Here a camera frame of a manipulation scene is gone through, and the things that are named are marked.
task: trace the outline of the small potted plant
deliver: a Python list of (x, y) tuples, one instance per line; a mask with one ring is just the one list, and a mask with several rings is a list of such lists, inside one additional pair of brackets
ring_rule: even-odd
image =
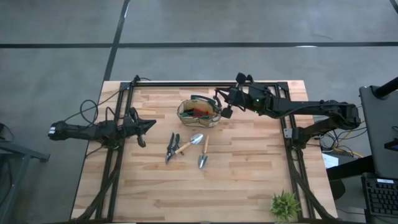
[(286, 193), (284, 190), (281, 195), (272, 198), (271, 215), (278, 219), (278, 222), (287, 223), (290, 218), (296, 217), (300, 211), (299, 202), (295, 194)]

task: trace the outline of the wooden table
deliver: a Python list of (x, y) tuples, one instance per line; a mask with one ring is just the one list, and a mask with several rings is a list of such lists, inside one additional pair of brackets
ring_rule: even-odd
[[(293, 101), (308, 100), (303, 81), (288, 83)], [(120, 82), (105, 82), (99, 101), (118, 91), (119, 86)], [(136, 137), (126, 140), (114, 222), (276, 221), (269, 214), (273, 194), (292, 191), (280, 121), (235, 108), (231, 119), (222, 118), (214, 128), (184, 126), (176, 115), (180, 103), (190, 95), (212, 97), (213, 89), (134, 88), (132, 106), (142, 119), (156, 119), (157, 123), (145, 136), (145, 148), (137, 145)], [(105, 108), (114, 108), (116, 100), (117, 95), (99, 107), (98, 121), (105, 119)], [(311, 116), (295, 117), (297, 126), (313, 123)], [(197, 165), (204, 141), (165, 164), (172, 133), (181, 135), (181, 146), (193, 134), (210, 135), (204, 170)], [(87, 153), (98, 146), (99, 143), (91, 142)], [(78, 217), (98, 193), (105, 157), (106, 150), (102, 149), (86, 159), (72, 218)], [(312, 192), (337, 217), (319, 148), (307, 147), (303, 157)], [(302, 192), (300, 198), (306, 214)]]

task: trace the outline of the desk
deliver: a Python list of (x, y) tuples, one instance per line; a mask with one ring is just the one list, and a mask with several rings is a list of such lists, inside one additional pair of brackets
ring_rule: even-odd
[[(117, 92), (120, 84), (105, 82), (99, 102)], [(303, 81), (288, 81), (288, 84), (292, 100), (308, 100)], [(145, 148), (137, 145), (135, 137), (126, 140), (114, 222), (276, 221), (269, 214), (273, 194), (280, 194), (282, 189), (292, 191), (280, 121), (235, 108), (231, 119), (222, 118), (214, 128), (184, 126), (176, 115), (180, 103), (190, 95), (212, 97), (213, 89), (134, 87), (131, 106), (142, 119), (156, 119), (157, 123), (144, 138)], [(116, 100), (117, 95), (99, 107), (98, 121), (105, 119), (105, 108), (114, 108)], [(298, 126), (313, 123), (311, 116), (296, 116), (296, 120)], [(172, 132), (181, 135), (180, 146), (193, 134), (210, 135), (205, 170), (199, 170), (197, 165), (204, 141), (165, 165)], [(87, 153), (98, 147), (99, 143), (91, 142)], [(72, 218), (81, 215), (98, 193), (105, 157), (106, 149), (102, 149), (85, 160)], [(311, 190), (336, 217), (319, 148), (306, 148), (303, 157)], [(305, 214), (302, 192), (300, 199)]]

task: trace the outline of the gray floor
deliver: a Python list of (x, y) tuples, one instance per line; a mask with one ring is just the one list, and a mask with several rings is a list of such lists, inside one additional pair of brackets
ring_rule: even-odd
[[(3, 0), (0, 44), (111, 43), (122, 4)], [(388, 0), (134, 0), (121, 42), (398, 41), (397, 24)], [(19, 144), (51, 153), (47, 164), (31, 162), (15, 207), (16, 223), (68, 219), (87, 142), (50, 141), (47, 131), (52, 122), (78, 111), (83, 100), (98, 99), (109, 51), (0, 49), (0, 122)], [(302, 79), (310, 100), (358, 104), (360, 86), (396, 77), (397, 58), (397, 47), (119, 49), (111, 80), (136, 74), (153, 80), (231, 80), (243, 72), (257, 80)], [(80, 118), (72, 121), (84, 124)], [(367, 141), (363, 135), (345, 145), (368, 155)], [(348, 202), (338, 206), (357, 207)]]

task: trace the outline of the keyboard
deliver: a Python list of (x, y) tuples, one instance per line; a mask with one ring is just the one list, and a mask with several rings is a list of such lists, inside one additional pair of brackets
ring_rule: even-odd
[(398, 218), (398, 180), (363, 175), (362, 186), (370, 215)]

